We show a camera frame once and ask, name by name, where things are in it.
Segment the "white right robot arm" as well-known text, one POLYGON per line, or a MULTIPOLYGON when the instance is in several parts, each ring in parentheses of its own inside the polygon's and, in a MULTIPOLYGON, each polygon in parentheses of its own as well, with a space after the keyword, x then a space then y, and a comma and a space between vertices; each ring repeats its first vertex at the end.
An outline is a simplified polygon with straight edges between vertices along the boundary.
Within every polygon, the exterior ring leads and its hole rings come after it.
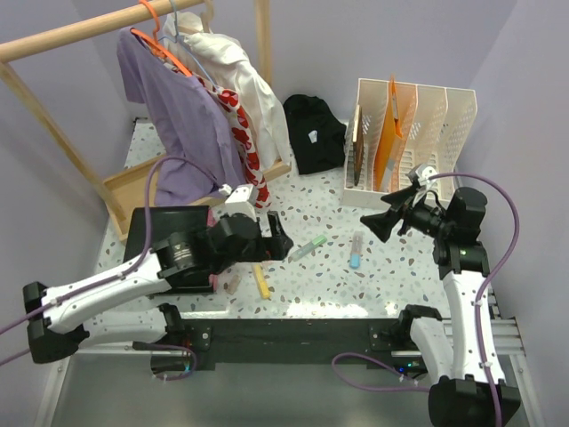
POLYGON ((457 189, 446 208, 430 206, 416 186, 385 195, 384 213, 361 222, 385 242, 416 230, 434 241, 433 260, 450 308, 452 332, 438 310, 409 304, 389 336, 417 349, 427 368, 429 419, 435 426, 504 426, 519 409, 521 397, 509 386, 493 340, 489 313, 490 268, 478 239, 487 199, 472 188, 457 189))

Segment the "green highlighter marker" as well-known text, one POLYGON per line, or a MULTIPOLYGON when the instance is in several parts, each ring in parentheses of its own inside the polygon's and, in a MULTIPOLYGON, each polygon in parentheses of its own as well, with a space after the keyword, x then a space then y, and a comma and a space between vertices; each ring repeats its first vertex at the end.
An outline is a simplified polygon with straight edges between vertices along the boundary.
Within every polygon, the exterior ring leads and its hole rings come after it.
POLYGON ((312 239, 307 244, 303 245, 302 247, 294 251, 292 254, 290 254, 288 262, 297 262, 301 258, 307 256, 308 254, 311 254, 317 248, 322 246, 326 241, 327 241, 326 236, 318 236, 312 239))

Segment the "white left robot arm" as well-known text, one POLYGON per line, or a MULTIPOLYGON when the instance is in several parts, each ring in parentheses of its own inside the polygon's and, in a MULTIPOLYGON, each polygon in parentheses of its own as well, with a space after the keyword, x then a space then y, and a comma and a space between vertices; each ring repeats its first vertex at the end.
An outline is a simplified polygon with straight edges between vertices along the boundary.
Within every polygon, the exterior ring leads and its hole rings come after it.
POLYGON ((210 278, 239 262, 282 261, 293 247, 277 212, 267 214, 270 236, 243 213, 223 215, 212 227, 177 231, 146 245, 118 267, 64 286, 26 285, 28 347, 37 364, 52 363, 82 347, 142 342, 174 349, 186 339, 176 306, 162 303, 139 313, 116 307, 182 285, 210 288, 210 278))

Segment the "orange folder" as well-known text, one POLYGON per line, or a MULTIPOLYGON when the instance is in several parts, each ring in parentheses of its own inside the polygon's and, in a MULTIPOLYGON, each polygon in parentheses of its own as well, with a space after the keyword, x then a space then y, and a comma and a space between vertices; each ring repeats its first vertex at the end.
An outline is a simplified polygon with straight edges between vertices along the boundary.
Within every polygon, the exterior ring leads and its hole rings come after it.
POLYGON ((373 161, 373 190, 399 189, 398 168, 411 131, 418 95, 416 85, 398 83, 392 75, 388 84, 388 105, 379 145, 373 161))

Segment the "pink drawer tray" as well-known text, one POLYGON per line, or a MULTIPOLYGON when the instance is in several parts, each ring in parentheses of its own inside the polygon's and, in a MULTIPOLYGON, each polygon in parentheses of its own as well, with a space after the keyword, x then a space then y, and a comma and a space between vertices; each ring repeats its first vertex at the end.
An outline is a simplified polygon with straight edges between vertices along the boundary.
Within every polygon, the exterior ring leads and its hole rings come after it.
MULTIPOLYGON (((216 224, 216 220, 213 216, 213 212, 212 210, 208 211, 208 216, 207 216, 207 227, 211 228, 216 224)), ((212 292, 215 293, 217 290, 217 286, 218 286, 218 277, 216 275, 210 275, 209 276, 209 284, 212 288, 212 292)))

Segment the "Three Days To See book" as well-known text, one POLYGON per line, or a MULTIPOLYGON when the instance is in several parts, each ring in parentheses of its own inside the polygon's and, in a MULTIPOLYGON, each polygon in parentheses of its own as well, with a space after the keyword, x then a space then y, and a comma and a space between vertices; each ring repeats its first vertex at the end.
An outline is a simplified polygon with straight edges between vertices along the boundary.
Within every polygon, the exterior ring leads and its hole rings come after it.
POLYGON ((364 169, 365 127, 362 107, 357 104, 348 129, 347 187, 358 188, 364 169))

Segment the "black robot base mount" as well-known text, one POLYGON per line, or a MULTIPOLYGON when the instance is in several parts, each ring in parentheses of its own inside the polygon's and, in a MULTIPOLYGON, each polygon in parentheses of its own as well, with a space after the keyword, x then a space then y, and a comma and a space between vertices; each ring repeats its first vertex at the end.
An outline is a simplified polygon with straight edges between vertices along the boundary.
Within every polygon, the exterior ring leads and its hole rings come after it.
POLYGON ((323 365, 343 354, 383 359, 398 373, 424 372, 420 356, 396 362, 396 351, 417 351, 412 321, 442 317, 438 310, 409 304, 397 318, 185 319, 157 344, 197 355, 197 367, 218 364, 323 365))

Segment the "blue highlighter marker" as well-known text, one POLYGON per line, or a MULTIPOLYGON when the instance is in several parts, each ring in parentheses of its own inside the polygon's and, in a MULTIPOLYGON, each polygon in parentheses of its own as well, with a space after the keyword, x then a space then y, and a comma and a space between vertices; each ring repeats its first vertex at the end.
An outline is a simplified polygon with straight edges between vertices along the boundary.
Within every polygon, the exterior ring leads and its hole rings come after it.
POLYGON ((363 235, 359 232, 356 232, 352 238, 352 246, 349 258, 349 267, 351 269, 356 270, 360 267, 362 244, 363 244, 363 235))

